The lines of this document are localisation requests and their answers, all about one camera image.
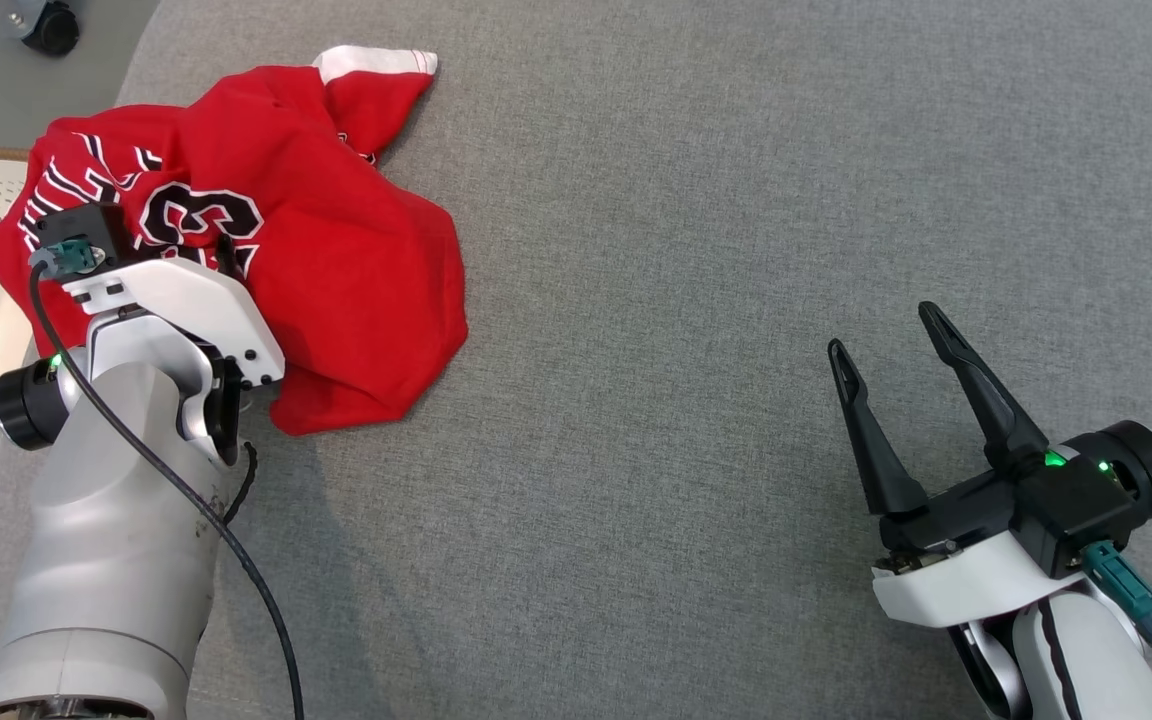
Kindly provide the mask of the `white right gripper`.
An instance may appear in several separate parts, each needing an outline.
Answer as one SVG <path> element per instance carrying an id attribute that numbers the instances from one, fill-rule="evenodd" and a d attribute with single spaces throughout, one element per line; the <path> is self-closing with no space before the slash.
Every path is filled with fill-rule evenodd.
<path id="1" fill-rule="evenodd" d="M 923 301 L 918 313 L 972 407 L 991 468 L 1043 468 L 1048 439 L 1005 382 L 941 306 Z M 963 626 L 1020 611 L 1085 579 L 1083 573 L 1052 579 L 1030 559 L 1009 526 L 1011 486 L 993 471 L 929 498 L 870 410 L 867 382 L 838 338 L 828 342 L 828 359 L 867 511 L 882 516 L 879 537 L 888 555 L 876 562 L 872 589 L 884 614 L 929 628 Z"/>

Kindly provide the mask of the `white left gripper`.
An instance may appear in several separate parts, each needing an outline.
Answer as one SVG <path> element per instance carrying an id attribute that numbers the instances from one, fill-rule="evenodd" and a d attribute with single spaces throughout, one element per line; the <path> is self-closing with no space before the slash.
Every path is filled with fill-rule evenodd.
<path id="1" fill-rule="evenodd" d="M 238 460 L 238 397 L 285 377 L 285 354 L 247 282 L 244 250 L 218 236 L 218 270 L 180 258 L 71 275 L 63 290 L 88 325 L 88 381 L 116 366 L 154 366 L 175 382 L 168 425 L 212 462 Z"/>

